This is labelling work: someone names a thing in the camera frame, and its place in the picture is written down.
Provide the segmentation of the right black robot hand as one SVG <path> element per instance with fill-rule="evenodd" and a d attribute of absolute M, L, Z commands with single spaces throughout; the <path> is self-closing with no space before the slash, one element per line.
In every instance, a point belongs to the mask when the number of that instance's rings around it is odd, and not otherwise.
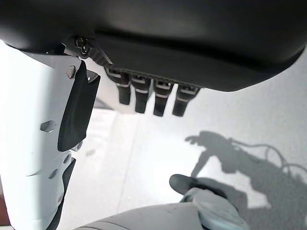
<path fill-rule="evenodd" d="M 162 116 L 200 89 L 235 92 L 292 66 L 307 46 L 304 0 L 3 0 L 0 151 L 66 152 L 86 136 L 100 75 Z"/>

